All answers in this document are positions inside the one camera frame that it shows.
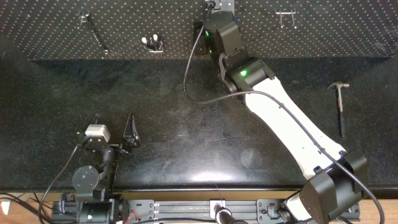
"black tabletop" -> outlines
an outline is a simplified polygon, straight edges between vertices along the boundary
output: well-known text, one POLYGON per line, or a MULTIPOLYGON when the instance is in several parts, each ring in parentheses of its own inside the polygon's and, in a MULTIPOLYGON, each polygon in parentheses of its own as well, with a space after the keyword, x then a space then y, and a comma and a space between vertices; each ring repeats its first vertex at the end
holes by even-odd
MULTIPOLYGON (((0 190, 46 189, 94 113, 112 141, 122 140, 133 113, 141 147, 122 155, 116 190, 297 189, 305 179, 289 151, 237 99, 194 105, 182 91, 186 60, 1 61, 0 190)), ((265 59, 298 107, 348 151, 368 158, 369 184, 398 186, 397 58, 265 59), (335 81, 343 90, 347 139, 338 134, 335 81)), ((196 60, 188 92, 224 94, 216 67, 196 60)), ((54 190, 71 190, 72 175, 93 163, 79 152, 54 190)))

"claw hammer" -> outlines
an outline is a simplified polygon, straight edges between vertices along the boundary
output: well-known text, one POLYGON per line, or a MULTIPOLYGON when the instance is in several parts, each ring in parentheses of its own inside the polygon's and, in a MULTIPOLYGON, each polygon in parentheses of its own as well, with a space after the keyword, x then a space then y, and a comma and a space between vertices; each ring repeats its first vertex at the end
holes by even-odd
POLYGON ((345 122, 344 122, 344 117, 343 117, 343 99, 341 98, 341 88, 345 87, 348 88, 349 84, 348 83, 343 83, 343 82, 334 82, 332 83, 328 88, 336 86, 337 88, 337 93, 338 93, 338 108, 339 108, 339 121, 340 121, 340 136, 341 138, 346 137, 346 130, 345 130, 345 122))

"perforated metal panel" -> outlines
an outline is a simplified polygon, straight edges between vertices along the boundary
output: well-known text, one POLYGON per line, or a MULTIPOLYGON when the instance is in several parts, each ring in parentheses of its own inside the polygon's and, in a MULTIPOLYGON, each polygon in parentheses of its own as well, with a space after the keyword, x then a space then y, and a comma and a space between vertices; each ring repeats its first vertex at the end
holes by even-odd
MULTIPOLYGON (((193 23, 203 19, 204 0, 2 0, 0 35, 29 59, 186 59, 193 23), (78 12, 90 11, 95 29, 111 53, 105 55, 78 12), (152 54, 141 38, 165 40, 152 54)), ((390 56, 398 48, 396 0, 235 1, 244 44, 257 57, 390 56), (292 17, 275 11, 296 10, 292 17)))

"robotic arm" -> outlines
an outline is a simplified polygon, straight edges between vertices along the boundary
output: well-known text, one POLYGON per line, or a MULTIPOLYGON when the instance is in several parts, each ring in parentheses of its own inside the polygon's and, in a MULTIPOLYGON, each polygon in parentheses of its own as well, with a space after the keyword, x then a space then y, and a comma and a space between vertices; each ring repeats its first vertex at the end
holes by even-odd
MULTIPOLYGON (((343 164, 359 180, 364 182, 367 179, 366 159, 358 151, 347 153, 320 131, 289 98, 274 72, 262 60, 248 55, 232 12, 210 14, 199 25, 204 27, 204 32, 200 32, 201 26, 195 27, 196 37, 200 35, 197 49, 206 50, 197 50, 197 55, 209 53, 220 66, 220 79, 228 93, 254 90, 273 96, 289 109, 334 160, 343 164)), ((337 168, 274 100, 259 94, 246 94, 239 98, 275 132, 308 180, 301 191, 283 203, 280 215, 285 221, 312 218, 317 223, 329 223, 367 197, 364 190, 337 168)))

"green led indicator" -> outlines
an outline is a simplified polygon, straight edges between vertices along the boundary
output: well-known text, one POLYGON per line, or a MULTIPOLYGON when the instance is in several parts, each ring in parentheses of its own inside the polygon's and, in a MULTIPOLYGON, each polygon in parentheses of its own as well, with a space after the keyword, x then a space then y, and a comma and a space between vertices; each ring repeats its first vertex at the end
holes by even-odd
POLYGON ((248 71, 243 70, 243 71, 241 72, 241 76, 244 78, 244 77, 246 77, 246 75, 248 75, 248 71))

